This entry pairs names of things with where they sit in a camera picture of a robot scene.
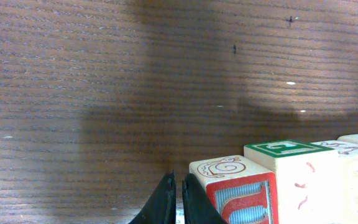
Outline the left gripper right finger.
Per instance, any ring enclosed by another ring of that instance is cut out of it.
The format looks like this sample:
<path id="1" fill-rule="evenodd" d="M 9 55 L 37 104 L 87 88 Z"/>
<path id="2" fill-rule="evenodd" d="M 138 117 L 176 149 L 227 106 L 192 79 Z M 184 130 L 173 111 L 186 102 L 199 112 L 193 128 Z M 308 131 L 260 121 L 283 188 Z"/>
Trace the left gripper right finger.
<path id="1" fill-rule="evenodd" d="M 227 224 L 206 195 L 194 174 L 182 182 L 185 224 Z"/>

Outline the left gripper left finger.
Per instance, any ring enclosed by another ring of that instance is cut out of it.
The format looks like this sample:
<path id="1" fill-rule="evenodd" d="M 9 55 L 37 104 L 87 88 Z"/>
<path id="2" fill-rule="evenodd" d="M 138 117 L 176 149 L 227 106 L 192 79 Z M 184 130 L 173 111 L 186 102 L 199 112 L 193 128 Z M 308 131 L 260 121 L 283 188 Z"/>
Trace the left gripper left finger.
<path id="1" fill-rule="evenodd" d="M 163 176 L 158 186 L 129 224 L 174 224 L 176 222 L 175 174 Z"/>

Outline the red U block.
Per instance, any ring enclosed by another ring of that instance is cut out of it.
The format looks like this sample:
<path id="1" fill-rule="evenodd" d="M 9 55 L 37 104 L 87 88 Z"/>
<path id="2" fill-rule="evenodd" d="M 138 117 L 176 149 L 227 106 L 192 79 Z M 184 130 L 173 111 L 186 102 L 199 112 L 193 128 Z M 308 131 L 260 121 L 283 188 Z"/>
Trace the red U block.
<path id="1" fill-rule="evenodd" d="M 227 223 L 278 224 L 275 173 L 240 155 L 189 164 Z"/>

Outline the white block yellow side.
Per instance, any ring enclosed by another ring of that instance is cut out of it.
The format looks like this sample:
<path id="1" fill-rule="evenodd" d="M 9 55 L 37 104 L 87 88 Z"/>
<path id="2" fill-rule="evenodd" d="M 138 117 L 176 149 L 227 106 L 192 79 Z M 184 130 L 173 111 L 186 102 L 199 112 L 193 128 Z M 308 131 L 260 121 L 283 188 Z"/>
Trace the white block yellow side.
<path id="1" fill-rule="evenodd" d="M 336 150 L 289 139 L 245 145 L 244 157 L 275 173 L 280 223 L 342 221 Z"/>

